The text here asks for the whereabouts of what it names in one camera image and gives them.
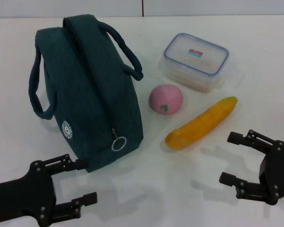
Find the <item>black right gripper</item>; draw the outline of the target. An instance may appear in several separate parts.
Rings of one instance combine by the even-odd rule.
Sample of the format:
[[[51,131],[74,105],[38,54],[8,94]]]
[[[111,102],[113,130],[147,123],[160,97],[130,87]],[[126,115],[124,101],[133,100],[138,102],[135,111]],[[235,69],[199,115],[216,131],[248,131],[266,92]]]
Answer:
[[[236,188],[236,198],[265,202],[276,205],[284,197],[284,144],[273,140],[254,130],[249,130],[246,136],[231,132],[227,142],[253,148],[265,155],[259,171],[260,183],[250,183],[222,172],[219,182]]]

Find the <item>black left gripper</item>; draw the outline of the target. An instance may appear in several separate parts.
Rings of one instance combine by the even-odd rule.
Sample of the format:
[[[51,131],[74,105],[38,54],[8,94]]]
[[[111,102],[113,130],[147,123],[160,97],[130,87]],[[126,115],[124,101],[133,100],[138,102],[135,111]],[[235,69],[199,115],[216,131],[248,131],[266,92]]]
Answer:
[[[81,207],[96,204],[96,192],[83,195],[70,202],[55,204],[56,196],[52,175],[87,169],[87,158],[72,161],[69,154],[46,161],[35,161],[21,178],[0,183],[0,222],[31,216],[40,227],[78,219]]]

